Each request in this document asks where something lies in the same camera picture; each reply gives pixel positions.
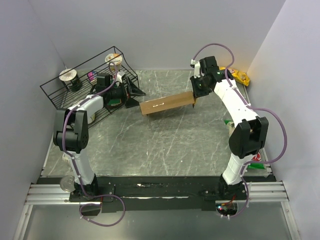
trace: wall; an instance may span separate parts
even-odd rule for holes
[[[287,0],[248,71],[254,106],[273,109],[286,126],[287,152],[273,170],[285,183],[302,239],[310,240],[320,239],[319,10],[319,1]],[[270,159],[283,146],[280,131],[272,119]]]
[[[116,45],[134,69],[189,69],[205,44],[229,46],[246,71],[285,0],[29,0],[68,67]],[[224,49],[211,47],[230,63]]]
[[[0,238],[9,240],[52,136],[55,109],[39,85],[63,63],[27,1],[1,2],[0,31]]]

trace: marble table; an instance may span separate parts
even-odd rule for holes
[[[190,70],[139,70],[140,102],[191,91]],[[238,85],[245,95],[243,85]],[[139,107],[124,107],[89,129],[87,153],[97,176],[219,176],[229,158],[231,117],[215,95],[187,105],[142,116]],[[42,176],[72,174],[58,147],[50,147]],[[266,176],[265,169],[247,172]]]

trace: yellow chip bag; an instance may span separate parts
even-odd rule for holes
[[[225,67],[223,66],[220,66],[219,67],[220,70],[224,70],[226,69]],[[232,74],[232,76],[234,77],[234,79],[238,82],[238,83],[241,83],[245,86],[249,86],[249,83],[250,83],[250,78],[248,77],[248,75],[243,72],[243,71],[238,71],[238,70],[235,70],[233,68],[228,68],[230,73]]]

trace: purple cable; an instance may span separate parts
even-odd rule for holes
[[[113,82],[111,83],[111,85],[110,85],[109,87],[107,87],[106,89],[104,89],[104,90],[102,90],[102,91],[94,94],[94,95],[92,96],[92,98],[95,98],[95,97],[97,97],[97,96],[100,96],[101,94],[104,94],[105,92],[107,92],[109,89],[111,89],[111,88],[115,85],[116,80],[117,80],[116,77],[117,77],[117,74],[118,74],[118,68],[117,68],[117,65],[116,65],[115,63],[109,62],[109,64],[108,64],[109,69],[110,69],[110,64],[113,64],[113,65],[114,65],[114,68],[115,68],[115,79],[114,79],[114,81],[113,81]],[[84,99],[84,100],[83,100],[82,102],[80,102],[77,106],[75,106],[73,109],[71,109],[71,110],[68,112],[68,114],[66,115],[65,120],[64,120],[64,124],[63,124],[63,130],[62,130],[62,149],[63,149],[63,152],[64,152],[65,154],[67,154],[67,155],[69,155],[69,156],[71,157],[72,165],[73,165],[73,167],[74,167],[74,170],[75,170],[76,175],[78,176],[78,179],[79,179],[79,182],[80,182],[80,186],[81,186],[81,189],[82,189],[84,195],[86,195],[88,198],[92,198],[92,199],[93,199],[93,198],[103,198],[103,197],[113,197],[113,198],[119,199],[120,202],[122,203],[122,206],[123,206],[122,215],[121,215],[121,217],[119,218],[118,221],[116,221],[115,223],[112,223],[112,224],[102,224],[102,223],[98,223],[98,222],[96,222],[96,221],[93,221],[93,220],[91,220],[91,219],[83,216],[83,214],[81,213],[82,208],[84,208],[85,206],[93,206],[93,205],[96,206],[96,204],[94,204],[94,203],[85,204],[85,205],[81,206],[80,209],[79,209],[79,213],[80,213],[81,218],[87,220],[88,222],[93,223],[93,224],[96,224],[96,225],[99,225],[99,226],[102,226],[102,227],[111,227],[111,226],[114,226],[114,225],[118,224],[118,223],[124,218],[125,213],[126,213],[126,206],[125,206],[124,201],[123,201],[120,197],[118,197],[118,196],[116,196],[116,195],[113,195],[113,194],[102,194],[102,195],[97,195],[97,196],[91,196],[91,195],[89,195],[89,194],[86,192],[85,187],[84,187],[84,184],[83,184],[83,182],[82,182],[81,175],[80,175],[80,173],[79,173],[79,169],[78,169],[78,167],[77,167],[77,165],[76,165],[75,157],[74,157],[70,152],[68,152],[67,149],[66,149],[66,131],[67,131],[67,125],[68,125],[68,121],[69,121],[69,118],[70,118],[71,114],[72,114],[75,110],[77,110],[79,107],[81,107],[83,104],[85,104],[85,103],[88,102],[90,99],[92,99],[92,98],[86,98],[86,99]]]
[[[198,56],[198,54],[203,50],[205,49],[206,47],[209,47],[209,46],[212,46],[212,45],[216,45],[216,46],[220,46],[220,47],[223,47],[225,49],[227,49],[229,51],[229,53],[231,54],[231,57],[232,57],[232,62],[225,67],[225,70],[224,70],[224,75],[225,75],[225,79],[227,80],[227,82],[229,83],[230,87],[232,87],[232,83],[228,77],[228,72],[227,72],[227,69],[231,67],[232,64],[234,64],[235,62],[235,55],[233,54],[233,52],[230,50],[230,48],[228,48],[227,46],[223,45],[223,44],[220,44],[220,43],[209,43],[205,46],[203,46],[193,57],[192,60],[195,60],[196,57]],[[286,152],[287,150],[287,145],[288,145],[288,136],[287,136],[287,131],[286,131],[286,128],[283,124],[283,122],[281,121],[280,117],[275,113],[273,112],[272,110],[270,109],[267,109],[267,108],[260,108],[260,107],[252,107],[248,104],[248,102],[246,101],[246,99],[241,95],[241,93],[237,90],[237,88],[234,88],[233,89],[235,91],[235,93],[239,96],[239,98],[241,99],[241,101],[244,103],[244,105],[246,105],[246,107],[250,110],[254,110],[254,111],[264,111],[264,112],[268,112],[270,113],[271,115],[273,115],[275,117],[275,119],[278,121],[278,123],[280,124],[280,127],[281,127],[281,130],[282,130],[282,133],[283,133],[283,149],[281,151],[281,153],[273,160],[270,160],[270,161],[260,161],[259,163],[261,164],[272,164],[272,163],[275,163],[276,161],[278,161]],[[246,162],[240,172],[242,173],[241,174],[241,180],[244,184],[244,187],[245,187],[245,191],[246,191],[246,200],[245,200],[245,203],[244,203],[244,206],[240,209],[240,211],[238,211],[235,215],[232,215],[232,216],[229,216],[230,218],[234,218],[234,217],[237,217],[239,216],[244,210],[245,208],[247,207],[248,205],[248,202],[249,202],[249,188],[248,188],[248,184],[247,182],[245,181],[244,179],[244,171],[245,171],[245,168],[248,164],[253,164],[253,163],[257,163],[256,161],[248,161]]]

